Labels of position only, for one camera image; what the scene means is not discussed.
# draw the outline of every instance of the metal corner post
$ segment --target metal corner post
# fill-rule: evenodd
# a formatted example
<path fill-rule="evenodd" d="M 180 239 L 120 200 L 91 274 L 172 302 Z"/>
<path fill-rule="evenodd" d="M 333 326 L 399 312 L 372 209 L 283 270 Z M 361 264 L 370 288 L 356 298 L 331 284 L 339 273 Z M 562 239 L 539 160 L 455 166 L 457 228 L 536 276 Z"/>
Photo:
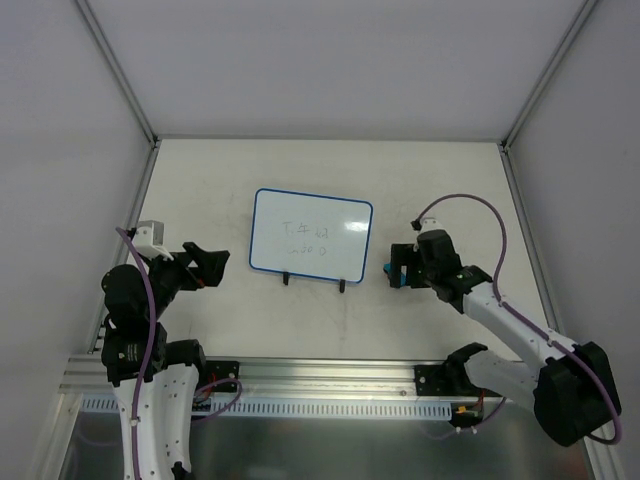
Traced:
<path fill-rule="evenodd" d="M 587 20 L 589 20 L 591 14 L 599 3 L 600 0 L 584 0 L 584 2 L 574 15 L 571 23 L 567 27 L 567 30 L 560 39 L 558 46 L 551 54 L 551 58 L 549 58 L 546 65 L 542 69 L 542 73 L 536 79 L 531 93 L 529 93 L 527 100 L 520 109 L 520 112 L 518 113 L 515 121 L 513 122 L 511 128 L 509 129 L 509 132 L 506 135 L 506 138 L 503 141 L 503 145 L 507 150 L 513 145 L 516 137 L 529 120 L 529 117 L 540 102 L 543 94 L 546 92 L 547 87 L 557 73 L 560 65 L 567 57 L 567 53 L 574 45 L 576 39 L 580 35 L 580 32 L 582 32 L 583 27 L 587 23 Z"/>
<path fill-rule="evenodd" d="M 147 195 L 147 190 L 149 189 L 149 183 L 151 183 L 153 168 L 155 167 L 156 159 L 158 158 L 158 152 L 160 151 L 160 144 L 161 141 L 157 141 L 151 147 L 149 154 L 147 155 L 140 181 L 136 187 L 136 193 L 133 198 L 133 202 L 131 203 L 131 207 L 129 208 L 122 224 L 125 228 L 134 227 L 136 223 L 138 223 L 140 212 L 142 211 L 142 205 L 144 204 L 144 199 Z M 116 266 L 126 262 L 128 255 L 129 253 L 125 245 L 122 242 L 118 243 L 118 248 L 116 249 L 116 253 L 111 264 L 113 266 Z M 93 324 L 95 325 L 94 329 L 92 330 L 91 336 L 87 339 L 88 353 L 93 353 L 95 351 L 100 328 L 102 327 L 102 319 L 106 316 L 106 314 L 106 309 L 100 302 L 98 304 L 93 320 Z"/>
<path fill-rule="evenodd" d="M 536 286 L 538 287 L 540 301 L 542 302 L 542 309 L 547 317 L 549 326 L 562 332 L 563 328 L 558 319 L 558 315 L 556 314 L 556 308 L 554 307 L 554 302 L 549 292 L 548 282 L 546 281 L 544 269 L 542 268 L 540 256 L 538 255 L 538 248 L 531 230 L 531 225 L 524 206 L 522 193 L 518 186 L 511 157 L 509 156 L 508 150 L 505 150 L 503 147 L 498 146 L 498 150 L 500 151 L 502 166 L 507 177 L 509 190 L 511 191 L 511 198 L 513 199 L 513 204 L 516 208 L 518 222 L 520 223 L 520 229 L 522 230 L 522 236 L 524 237 L 524 244 L 527 248 L 527 253 L 529 254 L 533 277 L 536 281 Z"/>
<path fill-rule="evenodd" d="M 522 230 L 525 246 L 531 267 L 533 269 L 533 276 L 538 287 L 538 293 L 542 302 L 542 308 L 549 326 L 560 333 L 565 333 L 565 328 L 562 324 L 562 319 L 558 314 L 556 302 L 553 299 L 553 294 L 549 289 L 547 282 L 548 275 L 545 274 L 545 268 L 538 255 L 538 247 L 531 230 L 529 218 L 527 216 L 524 199 L 522 192 L 518 186 L 518 180 L 516 172 L 514 171 L 513 159 L 510 156 L 510 150 L 505 149 L 502 146 L 498 146 L 500 156 L 502 158 L 502 165 L 504 167 L 505 175 L 507 177 L 507 183 L 511 191 L 513 203 L 516 208 L 516 214 L 518 216 L 518 222 Z M 611 432 L 607 428 L 598 429 L 599 436 L 610 437 Z M 582 440 L 580 447 L 590 470 L 590 477 L 595 480 L 625 480 L 626 476 L 620 463 L 620 460 L 616 452 L 607 445 L 601 445 L 591 440 Z"/>
<path fill-rule="evenodd" d="M 158 137 L 154 133 L 153 128 L 151 127 L 151 123 L 147 118 L 147 115 L 144 113 L 138 98 L 136 97 L 135 92 L 131 88 L 131 84 L 127 79 L 118 58 L 116 57 L 113 48 L 107 40 L 107 37 L 96 17 L 93 8 L 89 4 L 89 0 L 73 0 L 73 3 L 78 8 L 78 12 L 80 16 L 84 20 L 87 28 L 89 29 L 89 33 L 93 37 L 100 53 L 102 54 L 103 59 L 105 60 L 107 67 L 111 71 L 118 87 L 120 88 L 124 98 L 129 105 L 129 108 L 133 112 L 133 115 L 136 117 L 144 136 L 147 137 L 147 140 L 150 144 L 155 144 Z"/>
<path fill-rule="evenodd" d="M 47 416 L 47 427 L 35 449 L 28 479 L 55 480 L 62 473 L 69 443 L 80 412 L 81 393 L 58 394 Z"/>

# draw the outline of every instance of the blue part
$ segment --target blue part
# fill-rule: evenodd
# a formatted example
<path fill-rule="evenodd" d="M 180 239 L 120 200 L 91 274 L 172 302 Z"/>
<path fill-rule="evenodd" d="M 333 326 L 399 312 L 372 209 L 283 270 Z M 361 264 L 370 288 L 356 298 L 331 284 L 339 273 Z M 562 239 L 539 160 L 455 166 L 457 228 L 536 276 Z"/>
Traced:
<path fill-rule="evenodd" d="M 384 267 L 382 267 L 384 269 L 384 272 L 387 274 L 387 277 L 389 276 L 389 273 L 391 272 L 391 264 L 390 263 L 385 263 Z M 407 276 L 404 273 L 400 274 L 400 287 L 405 287 L 407 285 Z"/>

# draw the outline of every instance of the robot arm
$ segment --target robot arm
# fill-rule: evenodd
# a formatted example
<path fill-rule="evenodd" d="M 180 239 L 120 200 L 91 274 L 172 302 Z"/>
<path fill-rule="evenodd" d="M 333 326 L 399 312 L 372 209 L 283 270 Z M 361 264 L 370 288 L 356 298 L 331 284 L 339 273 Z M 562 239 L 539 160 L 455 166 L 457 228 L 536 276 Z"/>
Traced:
<path fill-rule="evenodd" d="M 454 352 L 440 369 L 439 381 L 463 377 L 471 385 L 494 391 L 534 413 L 557 443 L 568 446 L 610 421 L 606 402 L 585 371 L 559 348 L 579 357 L 604 385 L 621 412 L 609 361 L 594 343 L 573 340 L 544 328 L 548 339 L 514 316 L 511 300 L 500 300 L 492 278 L 476 266 L 463 266 L 451 238 L 435 219 L 423 218 L 415 244 L 394 244 L 385 267 L 394 288 L 432 288 L 438 298 L 478 321 L 508 345 L 523 364 L 508 362 L 480 344 Z"/>
<path fill-rule="evenodd" d="M 222 280 L 229 258 L 227 251 L 205 252 L 188 242 L 183 244 L 184 252 L 169 253 L 162 246 L 160 222 L 140 222 L 137 229 L 127 233 L 149 267 L 157 317 L 179 291 L 216 287 Z M 102 363 L 118 401 L 124 478 L 136 477 L 134 462 L 141 478 L 193 478 L 189 430 L 194 391 L 199 382 L 206 383 L 203 349 L 197 340 L 167 342 L 166 330 L 156 323 L 150 361 L 143 371 L 150 311 L 141 273 L 132 265 L 119 265 L 104 276 L 102 289 L 109 311 L 104 322 Z M 134 414 L 138 377 L 143 381 Z"/>

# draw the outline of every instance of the white enclosure wall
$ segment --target white enclosure wall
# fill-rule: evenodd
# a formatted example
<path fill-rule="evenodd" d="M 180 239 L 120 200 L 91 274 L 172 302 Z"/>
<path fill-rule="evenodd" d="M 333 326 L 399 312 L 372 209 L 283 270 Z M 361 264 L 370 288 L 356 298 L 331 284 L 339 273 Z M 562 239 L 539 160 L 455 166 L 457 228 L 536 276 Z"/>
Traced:
<path fill-rule="evenodd" d="M 70 0 L 3 2 L 0 45 L 0 476 L 22 479 L 149 147 Z"/>
<path fill-rule="evenodd" d="M 501 140 L 582 3 L 91 0 L 158 135 L 375 140 Z"/>
<path fill-rule="evenodd" d="M 640 478 L 639 59 L 640 3 L 601 2 L 513 148 L 567 333 L 609 355 L 630 479 Z"/>

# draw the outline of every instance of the whiteboard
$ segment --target whiteboard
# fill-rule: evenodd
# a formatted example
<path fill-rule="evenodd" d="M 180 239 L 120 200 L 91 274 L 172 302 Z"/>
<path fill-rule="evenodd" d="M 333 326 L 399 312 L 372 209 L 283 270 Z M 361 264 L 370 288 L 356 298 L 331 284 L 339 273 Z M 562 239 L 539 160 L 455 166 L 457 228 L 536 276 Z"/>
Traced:
<path fill-rule="evenodd" d="M 256 270 L 360 283 L 373 206 L 364 200 L 261 188 L 249 264 Z"/>

